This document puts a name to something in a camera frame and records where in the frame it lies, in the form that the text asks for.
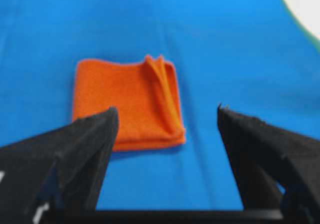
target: orange towel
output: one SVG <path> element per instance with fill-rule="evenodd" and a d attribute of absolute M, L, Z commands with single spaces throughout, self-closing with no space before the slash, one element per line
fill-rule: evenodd
<path fill-rule="evenodd" d="M 163 57 L 119 65 L 86 59 L 77 67 L 73 120 L 118 109 L 114 151 L 160 149 L 186 141 L 175 67 Z"/>

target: black metal bar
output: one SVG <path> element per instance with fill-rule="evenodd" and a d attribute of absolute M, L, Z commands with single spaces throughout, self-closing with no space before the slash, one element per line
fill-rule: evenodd
<path fill-rule="evenodd" d="M 63 223 L 212 223 L 212 224 L 284 224 L 280 210 L 245 211 L 96 211 L 47 212 L 41 224 Z"/>

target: blue tablecloth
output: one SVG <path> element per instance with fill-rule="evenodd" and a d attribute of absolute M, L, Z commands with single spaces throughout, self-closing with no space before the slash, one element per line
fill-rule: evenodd
<path fill-rule="evenodd" d="M 282 0 L 0 0 L 0 146 L 71 122 L 79 60 L 146 54 L 176 66 L 187 142 L 114 153 L 98 209 L 242 209 L 220 102 L 320 138 L 320 53 Z"/>

